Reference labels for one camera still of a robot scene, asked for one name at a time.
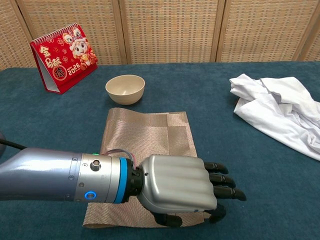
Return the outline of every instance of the calendar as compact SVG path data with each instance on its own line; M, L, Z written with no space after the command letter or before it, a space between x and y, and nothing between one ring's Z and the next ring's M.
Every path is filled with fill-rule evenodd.
M47 92L63 94L98 68L97 56L77 23L34 39L30 47Z

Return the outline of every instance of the white cloth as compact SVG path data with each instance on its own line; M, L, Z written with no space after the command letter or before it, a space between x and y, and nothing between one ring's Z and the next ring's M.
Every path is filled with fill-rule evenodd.
M288 147L320 161L320 103L295 77L230 79L234 113Z

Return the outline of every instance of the teal tablecloth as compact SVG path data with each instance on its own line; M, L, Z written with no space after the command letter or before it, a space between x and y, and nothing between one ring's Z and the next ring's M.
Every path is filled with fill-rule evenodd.
M28 147L95 153L110 100L107 80L135 74L146 81L142 113L186 111L199 157L229 168L246 202L222 200L216 225L178 229L82 227L86 205L0 202L0 239L279 239L320 236L320 162L277 142L233 114L229 79L294 76L320 101L320 62L193 63L100 66L63 95L45 92L36 68L0 72L0 131ZM7 148L0 162L17 150Z

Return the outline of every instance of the blue led indicator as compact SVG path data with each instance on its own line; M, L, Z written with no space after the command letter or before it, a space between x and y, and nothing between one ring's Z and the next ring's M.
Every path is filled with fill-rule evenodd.
M87 200L93 200L97 197L97 194L94 192L94 191L87 191L85 194L84 194L84 198L87 199Z

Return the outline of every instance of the gray robotic arm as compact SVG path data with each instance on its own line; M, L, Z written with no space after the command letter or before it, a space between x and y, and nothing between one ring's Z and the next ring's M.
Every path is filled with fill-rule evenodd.
M121 204L136 196L158 224L181 226L170 213L191 212L207 212L215 223L226 215L217 199L246 200L216 173L228 170L197 157L154 154L135 167L125 157L24 148L0 164L0 200Z

